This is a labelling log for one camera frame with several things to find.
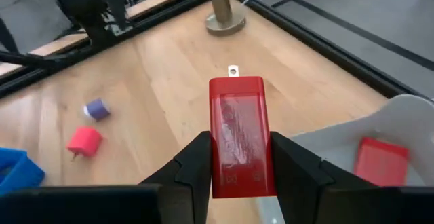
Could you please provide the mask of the black aluminium table frame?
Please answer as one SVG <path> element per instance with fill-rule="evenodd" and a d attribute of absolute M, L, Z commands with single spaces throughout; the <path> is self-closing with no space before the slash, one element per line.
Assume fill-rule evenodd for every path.
<path fill-rule="evenodd" d="M 142 9 L 140 5 L 135 5 L 126 10 L 130 26 L 124 33 L 116 35 L 116 40 L 105 45 L 94 45 L 85 32 L 84 37 L 70 41 L 65 47 L 56 48 L 44 55 L 0 51 L 1 62 L 19 65 L 19 69 L 0 75 L 0 98 L 9 96 L 46 77 L 61 72 L 90 56 L 111 48 L 208 1 L 210 0 L 160 0 L 158 3 L 152 2 L 145 9 Z M 322 56 L 328 58 L 341 69 L 344 69 L 383 96 L 390 98 L 399 94 L 418 94 L 411 87 L 397 81 L 312 30 L 278 13 L 271 7 L 257 0 L 238 1 L 242 1 L 248 8 L 319 52 Z"/>

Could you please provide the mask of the white bulb brass base lamp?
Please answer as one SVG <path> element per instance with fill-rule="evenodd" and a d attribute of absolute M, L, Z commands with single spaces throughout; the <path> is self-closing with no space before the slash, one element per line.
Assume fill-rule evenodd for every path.
<path fill-rule="evenodd" d="M 245 14 L 242 11 L 234 12 L 230 0 L 211 0 L 213 13 L 206 21 L 208 33 L 224 37 L 239 32 L 246 24 Z"/>

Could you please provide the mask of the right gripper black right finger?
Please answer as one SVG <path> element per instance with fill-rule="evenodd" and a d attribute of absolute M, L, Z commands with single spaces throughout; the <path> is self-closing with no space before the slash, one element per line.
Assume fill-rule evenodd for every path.
<path fill-rule="evenodd" d="M 286 224 L 350 224 L 341 204 L 323 198 L 329 190 L 374 188 L 278 132 L 271 132 L 277 199 Z"/>

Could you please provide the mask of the grey plastic bin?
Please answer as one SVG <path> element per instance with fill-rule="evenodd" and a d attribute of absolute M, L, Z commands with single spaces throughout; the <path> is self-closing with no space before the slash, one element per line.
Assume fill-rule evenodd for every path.
<path fill-rule="evenodd" d="M 287 138 L 354 174 L 359 142 L 367 136 L 409 150 L 405 185 L 329 190 L 323 198 L 341 204 L 350 224 L 434 224 L 434 101 L 399 95 L 368 116 Z M 257 205 L 260 224 L 286 224 L 277 196 Z"/>

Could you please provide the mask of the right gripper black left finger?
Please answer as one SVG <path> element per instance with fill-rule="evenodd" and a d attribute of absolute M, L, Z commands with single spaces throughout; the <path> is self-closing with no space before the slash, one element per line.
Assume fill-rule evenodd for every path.
<path fill-rule="evenodd" d="M 185 186 L 191 190 L 194 224 L 206 224 L 212 177 L 212 141 L 209 131 L 200 132 L 184 149 L 142 184 Z"/>

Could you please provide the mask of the small dark red charger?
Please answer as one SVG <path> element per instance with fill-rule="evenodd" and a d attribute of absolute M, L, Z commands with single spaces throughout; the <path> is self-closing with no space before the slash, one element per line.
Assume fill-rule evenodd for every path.
<path fill-rule="evenodd" d="M 381 187 L 403 186 L 408 173 L 409 150 L 374 138 L 361 139 L 353 172 Z"/>

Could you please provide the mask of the small purple plug adapter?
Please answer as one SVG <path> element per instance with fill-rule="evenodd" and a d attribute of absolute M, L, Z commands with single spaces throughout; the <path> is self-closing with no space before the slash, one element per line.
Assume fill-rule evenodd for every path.
<path fill-rule="evenodd" d="M 111 114 L 109 107 L 101 98 L 97 98 L 84 105 L 83 112 L 86 117 L 95 121 L 105 119 Z"/>

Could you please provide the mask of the large red charger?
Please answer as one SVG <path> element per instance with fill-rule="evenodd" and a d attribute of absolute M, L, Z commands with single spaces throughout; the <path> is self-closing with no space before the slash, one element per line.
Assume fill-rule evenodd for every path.
<path fill-rule="evenodd" d="M 213 198 L 276 195 L 264 80 L 237 65 L 209 82 Z"/>

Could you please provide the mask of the pink-red cube charger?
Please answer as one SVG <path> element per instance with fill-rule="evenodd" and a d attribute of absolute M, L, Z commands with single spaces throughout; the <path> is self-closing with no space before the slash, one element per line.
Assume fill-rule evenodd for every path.
<path fill-rule="evenodd" d="M 102 142 L 102 135 L 93 127 L 83 126 L 75 130 L 66 148 L 73 154 L 72 161 L 77 156 L 93 157 Z"/>

